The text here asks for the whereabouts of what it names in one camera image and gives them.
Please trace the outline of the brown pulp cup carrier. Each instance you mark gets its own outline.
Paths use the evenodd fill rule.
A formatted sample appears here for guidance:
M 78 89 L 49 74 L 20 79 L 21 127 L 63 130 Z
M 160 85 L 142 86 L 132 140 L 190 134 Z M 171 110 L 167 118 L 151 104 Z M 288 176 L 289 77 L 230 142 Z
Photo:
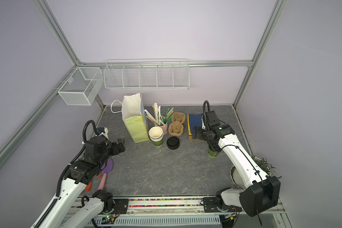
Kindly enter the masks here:
M 186 120 L 186 115 L 181 112 L 173 113 L 173 117 L 171 119 L 171 124 L 168 128 L 168 133 L 172 136 L 181 136 L 184 132 L 184 123 Z

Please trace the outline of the green paper coffee cup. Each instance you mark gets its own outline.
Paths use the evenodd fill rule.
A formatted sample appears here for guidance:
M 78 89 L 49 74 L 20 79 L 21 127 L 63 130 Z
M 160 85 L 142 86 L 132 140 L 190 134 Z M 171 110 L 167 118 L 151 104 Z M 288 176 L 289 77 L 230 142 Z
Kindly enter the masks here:
M 215 151 L 214 148 L 212 148 L 212 147 L 208 148 L 208 155 L 209 155 L 209 157 L 212 157 L 212 158 L 217 157 L 218 153 L 219 152 Z

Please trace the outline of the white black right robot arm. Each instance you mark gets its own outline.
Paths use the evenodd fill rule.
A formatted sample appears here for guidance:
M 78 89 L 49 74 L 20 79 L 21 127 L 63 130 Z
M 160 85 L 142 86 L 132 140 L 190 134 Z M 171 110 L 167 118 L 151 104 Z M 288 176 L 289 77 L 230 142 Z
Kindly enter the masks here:
M 215 196 L 215 207 L 225 212 L 230 207 L 242 208 L 254 217 L 278 204 L 281 182 L 278 177 L 266 173 L 248 154 L 235 131 L 227 123 L 221 123 L 206 100 L 203 103 L 203 137 L 214 154 L 224 152 L 242 179 L 239 190 L 224 189 Z

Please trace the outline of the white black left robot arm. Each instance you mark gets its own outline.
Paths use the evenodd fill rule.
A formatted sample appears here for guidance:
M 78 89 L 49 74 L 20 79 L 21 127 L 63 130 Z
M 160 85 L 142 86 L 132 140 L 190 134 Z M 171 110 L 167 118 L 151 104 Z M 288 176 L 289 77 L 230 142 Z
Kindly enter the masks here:
M 113 195 L 103 188 L 97 190 L 82 208 L 66 222 L 63 221 L 71 206 L 87 185 L 100 173 L 105 175 L 109 159 L 125 151 L 124 139 L 112 142 L 105 127 L 96 127 L 93 120 L 85 123 L 82 131 L 83 147 L 67 164 L 60 175 L 56 193 L 34 222 L 34 228 L 83 228 L 98 214 L 120 214 Z

